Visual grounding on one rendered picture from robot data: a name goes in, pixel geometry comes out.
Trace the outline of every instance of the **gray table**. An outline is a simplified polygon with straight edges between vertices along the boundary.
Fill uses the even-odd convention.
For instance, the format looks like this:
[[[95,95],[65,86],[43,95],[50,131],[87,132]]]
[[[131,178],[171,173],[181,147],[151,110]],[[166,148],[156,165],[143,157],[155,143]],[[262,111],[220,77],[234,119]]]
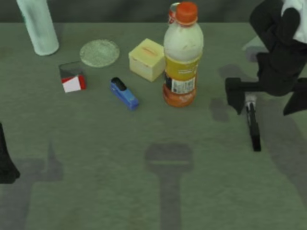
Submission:
[[[1,230],[306,229],[306,113],[283,117],[288,97],[261,94],[255,154],[224,92],[225,77],[255,78],[241,51],[255,34],[243,23],[201,26],[197,98],[176,109],[162,78],[129,71],[128,53],[145,38],[162,43],[164,23],[57,24],[61,47],[49,57],[34,53],[23,24],[0,24],[0,120],[22,174],[0,185]],[[119,45],[119,60],[84,66],[88,89],[65,94],[58,65],[99,38]],[[115,76],[140,99],[137,111],[110,91]],[[172,151],[190,165],[165,162]]]

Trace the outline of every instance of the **yellow label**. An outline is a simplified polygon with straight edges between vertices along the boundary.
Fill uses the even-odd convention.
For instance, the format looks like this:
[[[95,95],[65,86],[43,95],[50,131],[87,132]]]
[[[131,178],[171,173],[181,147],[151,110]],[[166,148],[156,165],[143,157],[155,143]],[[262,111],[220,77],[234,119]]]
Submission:
[[[178,81],[188,81],[195,77],[200,59],[201,55],[190,62],[179,62],[171,59],[166,55],[165,71],[172,79]]]

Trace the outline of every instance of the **soda can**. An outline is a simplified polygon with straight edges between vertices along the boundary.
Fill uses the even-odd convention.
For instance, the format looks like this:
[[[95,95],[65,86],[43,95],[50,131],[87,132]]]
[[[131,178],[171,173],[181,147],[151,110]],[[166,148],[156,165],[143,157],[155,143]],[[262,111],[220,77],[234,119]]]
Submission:
[[[168,24],[172,24],[176,18],[175,18],[175,14],[176,14],[176,8],[177,5],[179,5],[180,2],[176,2],[173,3],[170,7],[169,7],[169,11],[168,11]]]

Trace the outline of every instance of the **black cloth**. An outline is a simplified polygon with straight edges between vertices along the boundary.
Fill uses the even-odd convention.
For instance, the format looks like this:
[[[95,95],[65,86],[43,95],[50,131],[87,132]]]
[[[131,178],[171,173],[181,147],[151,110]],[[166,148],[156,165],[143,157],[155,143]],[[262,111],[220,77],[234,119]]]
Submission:
[[[307,44],[293,39],[300,25],[300,14],[289,8],[281,16],[282,7],[281,0],[264,0],[249,19],[269,51],[257,54],[259,82],[274,96],[289,93],[307,63]]]

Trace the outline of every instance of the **box cutter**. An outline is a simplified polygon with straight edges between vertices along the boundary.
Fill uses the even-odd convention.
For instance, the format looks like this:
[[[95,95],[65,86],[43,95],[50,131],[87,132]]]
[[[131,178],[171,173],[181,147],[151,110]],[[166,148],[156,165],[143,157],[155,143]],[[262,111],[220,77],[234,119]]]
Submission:
[[[139,106],[139,100],[118,77],[112,78],[111,90],[130,110],[135,110]]]

